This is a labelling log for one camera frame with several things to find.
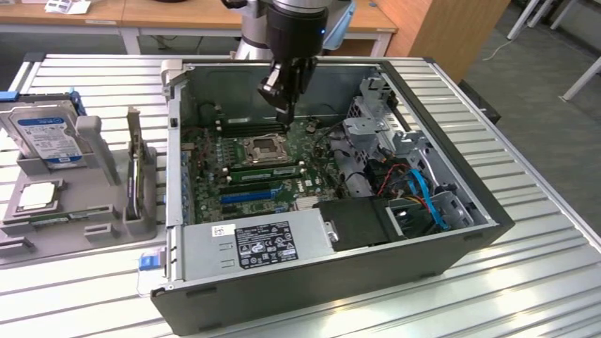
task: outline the gray carpet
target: gray carpet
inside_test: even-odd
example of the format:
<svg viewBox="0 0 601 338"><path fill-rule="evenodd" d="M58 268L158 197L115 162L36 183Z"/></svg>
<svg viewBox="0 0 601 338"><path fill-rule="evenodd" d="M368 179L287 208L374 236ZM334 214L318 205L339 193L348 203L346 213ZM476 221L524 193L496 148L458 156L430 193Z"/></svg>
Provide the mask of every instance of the gray carpet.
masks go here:
<svg viewBox="0 0 601 338"><path fill-rule="evenodd" d="M520 10L511 6L483 48L479 60L507 42ZM146 54L194 54L198 37L179 37L158 50L142 38ZM203 40L200 54L227 54L232 38ZM8 88L28 51L62 54L123 54L118 36L0 34L0 88ZM559 98L599 56L540 25L523 31L495 59L476 61L467 81L501 114L499 127L547 180L601 233L601 77L571 103Z"/></svg>

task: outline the desk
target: desk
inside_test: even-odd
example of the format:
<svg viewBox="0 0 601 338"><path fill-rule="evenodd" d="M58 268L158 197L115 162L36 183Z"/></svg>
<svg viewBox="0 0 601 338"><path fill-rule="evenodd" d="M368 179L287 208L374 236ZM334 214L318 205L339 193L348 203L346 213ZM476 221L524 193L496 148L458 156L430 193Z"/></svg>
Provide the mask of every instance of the desk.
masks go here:
<svg viewBox="0 0 601 338"><path fill-rule="evenodd" d="M398 29L370 0L356 0L358 10L347 39L374 40L371 55L383 56ZM239 37L240 15L219 0L166 4L152 0L99 0L86 15L44 12L44 5L0 7L0 32L120 35L128 54L140 54L140 35Z"/></svg>
<svg viewBox="0 0 601 338"><path fill-rule="evenodd" d="M396 26L383 11L370 6L370 0L356 2L358 10L346 38L375 40L371 55L384 56ZM123 26L128 54L140 54L140 35L239 37L242 19L216 0L188 0L178 4L127 0Z"/></svg>
<svg viewBox="0 0 601 338"><path fill-rule="evenodd" d="M159 152L159 194L167 170L163 57L51 54L15 79L24 93L75 87L88 114L103 118L112 149L130 137L128 105L140 108L142 133ZM442 276L216 327L203 337L592 337L601 333L599 237L438 65L422 58L390 60L516 226ZM419 129L403 104L399 111ZM4 134L0 187L8 187L8 195L19 173L16 153ZM164 221L163 196L158 202ZM0 215L4 209L0 201ZM136 259L156 247L116 247L0 270L0 337L178 338L136 291Z"/></svg>

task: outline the metal table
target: metal table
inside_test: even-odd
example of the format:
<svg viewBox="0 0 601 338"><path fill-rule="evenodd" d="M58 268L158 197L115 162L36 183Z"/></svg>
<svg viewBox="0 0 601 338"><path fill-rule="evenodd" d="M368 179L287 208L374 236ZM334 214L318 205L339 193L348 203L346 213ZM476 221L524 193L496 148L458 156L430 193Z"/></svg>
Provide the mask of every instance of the metal table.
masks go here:
<svg viewBox="0 0 601 338"><path fill-rule="evenodd" d="M127 106L138 106L144 137L163 152L160 192L167 137L163 58L48 55L42 62L24 63L14 83L28 93L76 87L88 113L104 119L103 136L114 148L123 147L127 139ZM601 334L600 238L440 68L420 58L391 61L517 221L516 227L442 276L196 337ZM0 145L0 201L6 203L18 174L18 152L6 136ZM162 201L158 196L163 220ZM136 259L152 246L116 247L0 270L0 337L171 337L150 299L136 292Z"/></svg>

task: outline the white cable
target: white cable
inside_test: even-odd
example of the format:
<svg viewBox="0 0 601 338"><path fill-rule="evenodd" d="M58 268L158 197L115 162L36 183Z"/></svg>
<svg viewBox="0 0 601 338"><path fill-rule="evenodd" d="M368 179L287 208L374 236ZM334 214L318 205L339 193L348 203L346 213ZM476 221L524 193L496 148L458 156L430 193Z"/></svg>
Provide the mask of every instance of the white cable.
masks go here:
<svg viewBox="0 0 601 338"><path fill-rule="evenodd" d="M493 51L492 55L488 58L484 58L483 61L488 61L492 60L495 58L495 56L497 55L497 52L501 50L501 48L504 48L505 46L508 46L513 41L517 40L517 37L520 36L520 33L527 29L528 25L524 25L523 29L517 32L516 37L513 38L513 40L505 42L503 45L500 45L497 47L497 49Z"/></svg>

